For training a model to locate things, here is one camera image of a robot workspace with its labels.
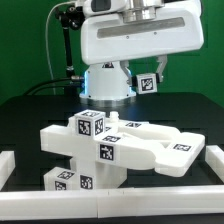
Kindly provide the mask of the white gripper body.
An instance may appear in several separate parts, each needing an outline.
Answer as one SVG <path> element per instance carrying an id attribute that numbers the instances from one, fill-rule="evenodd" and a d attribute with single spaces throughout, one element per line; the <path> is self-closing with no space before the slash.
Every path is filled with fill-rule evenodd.
<path id="1" fill-rule="evenodd" d="M 122 11 L 86 17 L 85 64 L 198 50 L 204 42 L 201 0 L 128 0 Z"/>

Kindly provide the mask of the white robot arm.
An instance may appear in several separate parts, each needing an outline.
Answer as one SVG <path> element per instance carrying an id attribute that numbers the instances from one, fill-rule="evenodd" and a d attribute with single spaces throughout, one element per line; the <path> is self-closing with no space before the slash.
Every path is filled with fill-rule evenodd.
<path id="1" fill-rule="evenodd" d="M 201 0 L 85 0 L 83 13 L 86 102 L 115 105 L 155 92 L 167 56 L 204 42 Z"/>

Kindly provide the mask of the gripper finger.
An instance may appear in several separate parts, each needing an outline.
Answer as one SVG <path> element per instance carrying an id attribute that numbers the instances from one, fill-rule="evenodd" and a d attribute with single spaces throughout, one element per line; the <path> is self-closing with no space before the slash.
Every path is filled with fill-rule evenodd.
<path id="1" fill-rule="evenodd" d="M 129 62 L 128 61 L 121 61 L 120 62 L 121 68 L 125 75 L 127 76 L 127 84 L 132 87 L 137 86 L 137 77 L 131 74 L 129 70 Z"/>
<path id="2" fill-rule="evenodd" d="M 161 83 L 163 81 L 163 71 L 166 67 L 167 61 L 168 59 L 166 55 L 161 55 L 157 57 L 158 67 L 156 70 L 156 80 L 158 83 Z"/>

